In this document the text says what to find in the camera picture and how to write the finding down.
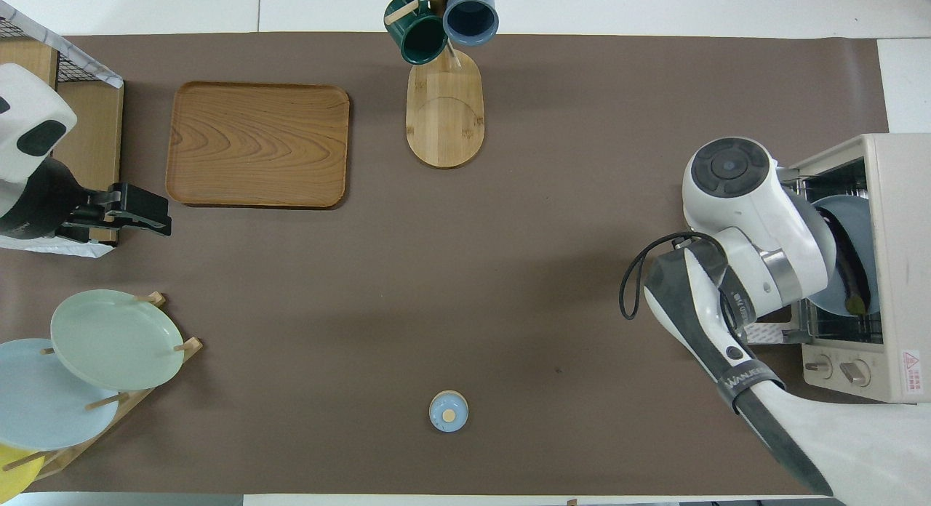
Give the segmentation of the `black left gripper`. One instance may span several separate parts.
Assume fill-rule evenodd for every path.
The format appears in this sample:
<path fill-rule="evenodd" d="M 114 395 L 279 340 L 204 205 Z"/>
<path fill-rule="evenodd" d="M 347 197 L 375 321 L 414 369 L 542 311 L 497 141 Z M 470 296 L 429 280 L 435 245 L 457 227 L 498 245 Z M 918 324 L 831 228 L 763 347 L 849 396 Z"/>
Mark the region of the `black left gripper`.
<path fill-rule="evenodd" d="M 114 182 L 103 194 L 102 205 L 104 217 L 109 218 L 108 228 L 136 228 L 166 237 L 172 235 L 169 202 L 163 196 L 129 182 Z"/>

